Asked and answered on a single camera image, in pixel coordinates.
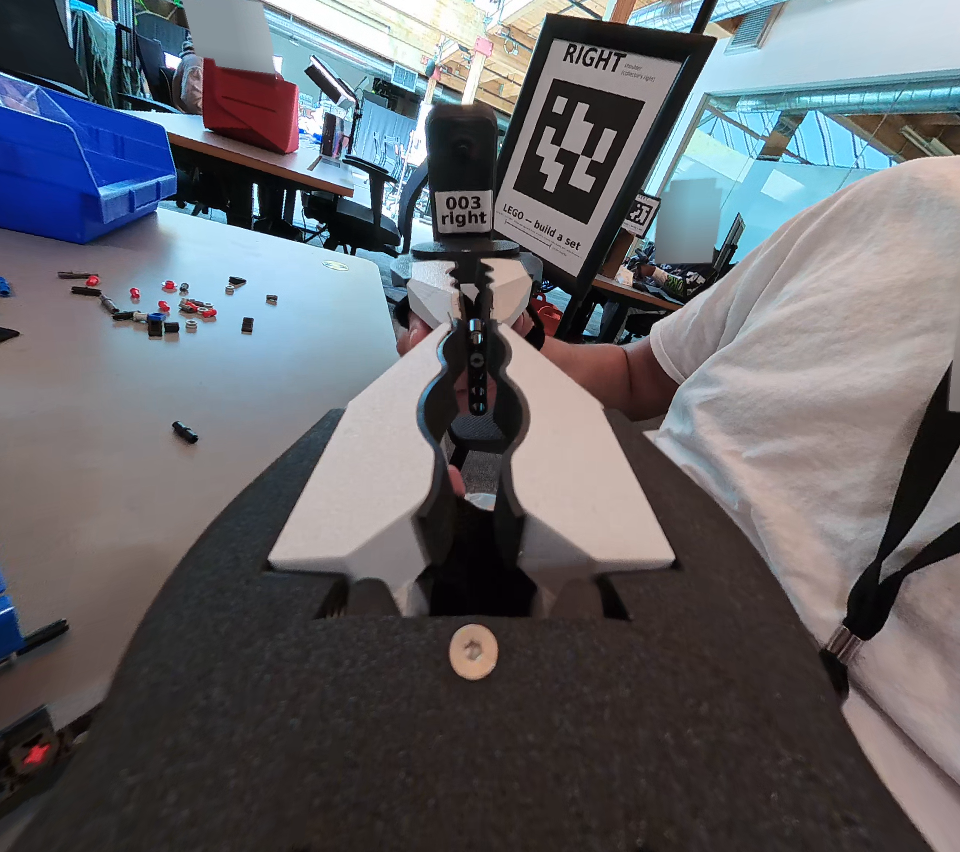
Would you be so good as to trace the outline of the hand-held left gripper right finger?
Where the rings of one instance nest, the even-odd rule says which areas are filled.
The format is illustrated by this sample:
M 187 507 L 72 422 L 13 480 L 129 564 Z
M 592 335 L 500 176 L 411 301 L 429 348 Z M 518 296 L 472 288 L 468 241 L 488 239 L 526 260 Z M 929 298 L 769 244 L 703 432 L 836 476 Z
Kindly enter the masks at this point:
M 534 617 L 571 585 L 669 568 L 674 550 L 602 404 L 511 328 L 492 326 L 488 345 L 507 443 L 494 540 L 534 583 Z

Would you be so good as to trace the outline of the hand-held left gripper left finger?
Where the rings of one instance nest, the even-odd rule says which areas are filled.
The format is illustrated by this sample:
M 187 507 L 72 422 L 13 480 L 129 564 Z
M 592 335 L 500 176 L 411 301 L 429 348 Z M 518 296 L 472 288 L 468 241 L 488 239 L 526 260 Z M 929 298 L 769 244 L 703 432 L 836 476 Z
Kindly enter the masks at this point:
M 443 563 L 457 497 L 423 397 L 447 366 L 442 323 L 343 411 L 268 557 L 286 572 L 382 582 L 403 616 L 427 613 L 417 583 Z

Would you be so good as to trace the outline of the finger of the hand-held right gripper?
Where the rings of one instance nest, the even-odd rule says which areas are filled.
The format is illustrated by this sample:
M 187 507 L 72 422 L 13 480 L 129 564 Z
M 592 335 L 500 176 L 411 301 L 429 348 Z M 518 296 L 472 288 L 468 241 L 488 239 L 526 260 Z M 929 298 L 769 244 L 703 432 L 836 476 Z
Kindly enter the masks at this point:
M 434 330 L 463 319 L 459 282 L 452 275 L 456 262 L 442 258 L 414 258 L 407 297 L 411 313 Z
M 533 281 L 519 258 L 482 259 L 482 318 L 511 327 L 526 311 Z

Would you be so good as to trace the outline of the black lego beam blue pin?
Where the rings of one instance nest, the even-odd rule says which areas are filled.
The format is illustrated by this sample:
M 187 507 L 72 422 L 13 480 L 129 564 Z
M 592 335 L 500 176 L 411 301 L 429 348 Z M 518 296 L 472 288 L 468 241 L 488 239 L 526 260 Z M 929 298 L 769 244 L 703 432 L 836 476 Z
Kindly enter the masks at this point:
M 488 328 L 479 295 L 470 299 L 462 293 L 463 315 L 466 325 L 466 407 L 473 416 L 488 412 Z

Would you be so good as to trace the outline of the scatter of small lego pieces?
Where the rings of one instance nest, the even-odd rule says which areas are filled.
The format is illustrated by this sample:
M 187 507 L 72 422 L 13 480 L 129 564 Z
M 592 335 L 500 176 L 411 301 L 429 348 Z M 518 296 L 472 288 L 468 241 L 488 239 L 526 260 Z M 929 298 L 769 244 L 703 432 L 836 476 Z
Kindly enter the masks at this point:
M 127 291 L 128 303 L 123 304 L 107 294 L 99 272 L 57 270 L 55 277 L 69 284 L 70 294 L 96 300 L 114 325 L 143 326 L 151 341 L 196 334 L 202 324 L 213 323 L 220 314 L 213 302 L 190 296 L 188 282 L 162 282 L 166 298 L 153 304 L 145 302 L 140 288 L 133 285 Z

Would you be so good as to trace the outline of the lego truck chassis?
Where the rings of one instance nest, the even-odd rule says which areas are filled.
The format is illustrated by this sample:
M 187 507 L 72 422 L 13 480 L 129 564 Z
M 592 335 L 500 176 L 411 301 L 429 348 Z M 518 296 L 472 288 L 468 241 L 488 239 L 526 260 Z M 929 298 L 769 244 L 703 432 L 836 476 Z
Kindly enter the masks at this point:
M 1 669 L 11 671 L 25 655 L 60 639 L 69 630 L 61 618 L 24 633 L 5 579 L 1 580 Z M 1 815 L 5 817 L 29 798 L 49 789 L 67 761 L 83 744 L 94 717 L 94 705 L 56 728 L 46 705 L 40 705 L 1 729 Z

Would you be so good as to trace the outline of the person's right hand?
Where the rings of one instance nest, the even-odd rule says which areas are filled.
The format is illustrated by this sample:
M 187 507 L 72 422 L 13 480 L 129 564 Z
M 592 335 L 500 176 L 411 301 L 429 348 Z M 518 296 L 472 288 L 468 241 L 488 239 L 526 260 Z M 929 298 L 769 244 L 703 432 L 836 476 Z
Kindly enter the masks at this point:
M 539 319 L 534 319 L 532 313 L 527 309 L 514 321 L 511 328 L 522 338 L 526 339 L 531 334 L 534 338 L 544 338 L 542 325 L 539 325 Z M 423 342 L 433 331 L 428 323 L 414 314 L 412 310 L 407 315 L 406 326 L 402 330 L 397 341 L 397 353 L 403 357 L 414 347 Z

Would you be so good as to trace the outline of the black office chair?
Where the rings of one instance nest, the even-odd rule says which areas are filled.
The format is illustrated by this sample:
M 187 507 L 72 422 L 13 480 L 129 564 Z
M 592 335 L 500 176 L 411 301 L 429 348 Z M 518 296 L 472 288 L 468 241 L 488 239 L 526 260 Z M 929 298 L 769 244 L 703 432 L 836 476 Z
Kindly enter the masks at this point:
M 307 191 L 301 196 L 304 217 L 317 221 L 327 231 L 325 249 L 342 246 L 354 255 L 362 248 L 397 258 L 402 235 L 397 224 L 383 214 L 383 195 L 387 185 L 398 184 L 398 177 L 387 168 L 354 154 L 346 155 L 343 162 L 367 174 L 369 204 L 364 206 L 342 196 Z

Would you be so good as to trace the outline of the black framed marker sign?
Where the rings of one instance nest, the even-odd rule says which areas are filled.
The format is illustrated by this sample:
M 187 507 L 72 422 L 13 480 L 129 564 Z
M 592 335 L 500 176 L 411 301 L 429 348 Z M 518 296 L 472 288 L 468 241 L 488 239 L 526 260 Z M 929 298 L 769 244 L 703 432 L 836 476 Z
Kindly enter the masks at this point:
M 499 152 L 493 222 L 570 295 L 564 330 L 715 43 L 704 34 L 544 18 Z

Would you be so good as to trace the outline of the small marker tag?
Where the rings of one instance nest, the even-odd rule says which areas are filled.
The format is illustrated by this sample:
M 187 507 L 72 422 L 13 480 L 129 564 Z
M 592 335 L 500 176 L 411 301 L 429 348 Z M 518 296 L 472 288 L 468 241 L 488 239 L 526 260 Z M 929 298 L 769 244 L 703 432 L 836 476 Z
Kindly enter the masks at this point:
M 622 222 L 622 228 L 638 239 L 644 239 L 650 230 L 662 200 L 654 195 L 639 192 Z

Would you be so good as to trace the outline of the light panel on stand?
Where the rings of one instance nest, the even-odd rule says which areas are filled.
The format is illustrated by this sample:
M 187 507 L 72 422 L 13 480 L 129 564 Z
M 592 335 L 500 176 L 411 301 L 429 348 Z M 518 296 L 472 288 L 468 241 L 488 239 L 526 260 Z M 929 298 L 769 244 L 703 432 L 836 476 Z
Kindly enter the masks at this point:
M 304 74 L 334 106 L 357 108 L 355 90 L 316 55 L 311 54 Z

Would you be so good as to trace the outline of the wooden desk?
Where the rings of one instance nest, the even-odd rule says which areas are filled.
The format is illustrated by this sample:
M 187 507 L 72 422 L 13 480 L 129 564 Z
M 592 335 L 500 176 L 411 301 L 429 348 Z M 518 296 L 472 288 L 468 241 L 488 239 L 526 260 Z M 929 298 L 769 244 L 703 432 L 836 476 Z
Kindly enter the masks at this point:
M 126 115 L 165 130 L 177 168 L 176 200 L 222 209 L 230 225 L 254 227 L 255 186 L 278 194 L 279 202 L 303 191 L 354 196 L 351 170 L 316 151 L 271 152 L 215 134 L 200 116 L 177 111 L 153 109 Z

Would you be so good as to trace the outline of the red storage bin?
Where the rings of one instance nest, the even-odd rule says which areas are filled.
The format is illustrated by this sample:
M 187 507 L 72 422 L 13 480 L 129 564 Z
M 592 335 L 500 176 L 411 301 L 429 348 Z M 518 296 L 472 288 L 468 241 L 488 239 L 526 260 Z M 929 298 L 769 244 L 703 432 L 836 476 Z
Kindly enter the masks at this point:
M 204 58 L 202 120 L 206 129 L 258 149 L 299 149 L 299 87 L 274 73 L 225 68 Z

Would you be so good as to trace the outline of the person's white shirt torso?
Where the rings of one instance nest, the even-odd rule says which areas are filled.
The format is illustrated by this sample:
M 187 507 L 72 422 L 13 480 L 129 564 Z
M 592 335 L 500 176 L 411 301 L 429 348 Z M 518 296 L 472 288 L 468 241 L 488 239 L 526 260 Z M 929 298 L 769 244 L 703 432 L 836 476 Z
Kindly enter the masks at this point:
M 817 643 L 877 554 L 954 357 L 958 158 L 871 174 L 785 222 L 650 335 L 656 446 L 726 511 Z

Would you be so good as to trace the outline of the blue storage bin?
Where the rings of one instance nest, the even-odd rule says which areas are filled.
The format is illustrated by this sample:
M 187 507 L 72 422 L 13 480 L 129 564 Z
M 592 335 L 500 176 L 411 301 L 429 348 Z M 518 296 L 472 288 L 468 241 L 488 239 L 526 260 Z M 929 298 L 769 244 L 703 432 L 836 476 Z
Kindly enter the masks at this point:
M 162 126 L 2 74 L 2 228 L 86 245 L 176 191 Z

